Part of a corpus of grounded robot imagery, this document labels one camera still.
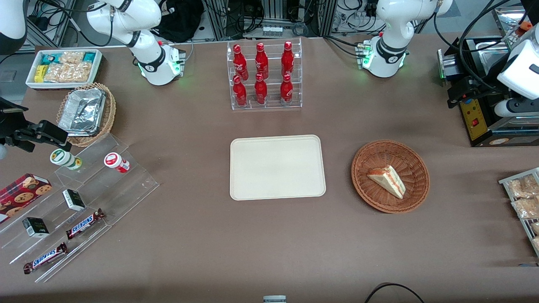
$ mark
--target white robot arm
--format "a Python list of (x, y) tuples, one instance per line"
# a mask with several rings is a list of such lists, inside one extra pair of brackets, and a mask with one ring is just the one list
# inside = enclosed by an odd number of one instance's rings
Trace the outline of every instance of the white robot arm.
[(178, 49), (160, 45), (148, 30), (161, 21), (161, 11), (154, 0), (106, 0), (88, 9), (103, 3), (107, 5), (86, 13), (90, 25), (105, 35), (111, 34), (112, 26), (112, 37), (133, 52), (142, 75), (151, 84), (164, 85), (181, 75)]
[(413, 20), (428, 19), (433, 13), (445, 14), (453, 0), (380, 0), (376, 16), (386, 23), (381, 37), (364, 42), (362, 67), (373, 75), (387, 78), (402, 66), (406, 47), (414, 34)]

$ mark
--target snickers bar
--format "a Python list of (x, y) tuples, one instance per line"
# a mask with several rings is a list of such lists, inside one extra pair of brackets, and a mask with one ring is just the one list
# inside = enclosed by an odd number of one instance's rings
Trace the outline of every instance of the snickers bar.
[(45, 263), (48, 263), (52, 261), (52, 259), (56, 258), (57, 256), (61, 254), (67, 254), (67, 245), (62, 242), (59, 247), (56, 247), (55, 249), (51, 250), (50, 252), (44, 254), (43, 256), (35, 259), (33, 262), (28, 262), (24, 264), (24, 274), (29, 274), (36, 270), (38, 267), (42, 266)]
[(69, 240), (73, 239), (73, 237), (75, 237), (78, 233), (83, 232), (85, 229), (90, 227), (90, 225), (94, 224), (95, 222), (97, 222), (99, 219), (101, 219), (104, 216), (105, 216), (105, 214), (103, 214), (101, 209), (98, 209), (93, 214), (91, 214), (89, 217), (82, 220), (81, 223), (75, 225), (72, 229), (66, 231), (67, 239), (69, 239)]

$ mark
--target yellow panel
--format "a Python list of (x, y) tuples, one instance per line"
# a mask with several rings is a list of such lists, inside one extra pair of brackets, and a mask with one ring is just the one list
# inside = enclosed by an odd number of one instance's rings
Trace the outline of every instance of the yellow panel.
[(481, 111), (477, 99), (474, 99), (469, 104), (464, 104), (462, 102), (460, 104), (460, 110), (462, 111), (464, 121), (466, 122), (466, 128), (468, 129), (468, 133), (472, 140), (479, 138), (488, 131), (483, 112)]

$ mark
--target white tray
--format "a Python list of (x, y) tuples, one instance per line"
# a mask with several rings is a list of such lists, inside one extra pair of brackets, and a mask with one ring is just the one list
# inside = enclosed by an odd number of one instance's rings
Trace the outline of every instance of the white tray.
[(236, 139), (230, 144), (234, 200), (319, 197), (326, 192), (316, 135)]

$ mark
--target wicker basket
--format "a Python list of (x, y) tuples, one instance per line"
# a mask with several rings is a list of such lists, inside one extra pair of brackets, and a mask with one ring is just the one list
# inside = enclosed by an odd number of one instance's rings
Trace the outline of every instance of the wicker basket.
[[(391, 165), (406, 187), (399, 199), (367, 177), (373, 168)], [(359, 195), (372, 207), (390, 214), (409, 212), (427, 198), (429, 172), (421, 157), (408, 146), (391, 140), (379, 140), (363, 146), (352, 161), (352, 181)]]
[[(98, 138), (108, 134), (110, 130), (112, 129), (112, 124), (114, 123), (114, 115), (116, 114), (116, 101), (114, 100), (114, 96), (110, 93), (109, 89), (105, 85), (100, 84), (100, 83), (92, 83), (89, 85), (77, 87), (75, 88), (75, 90), (83, 90), (83, 89), (91, 89), (91, 88), (99, 88), (99, 89), (104, 90), (107, 93), (107, 99), (105, 101), (105, 109), (103, 109), (103, 118), (101, 119), (100, 130), (96, 136), (68, 137), (67, 138), (69, 143), (78, 147), (87, 147), (90, 144), (92, 144), (94, 141), (96, 141)], [(62, 113), (64, 112), (64, 106), (66, 105), (67, 96), (64, 98), (64, 101), (60, 105), (60, 110), (58, 111), (58, 114), (56, 115), (57, 124), (60, 122), (60, 118), (62, 117)]]

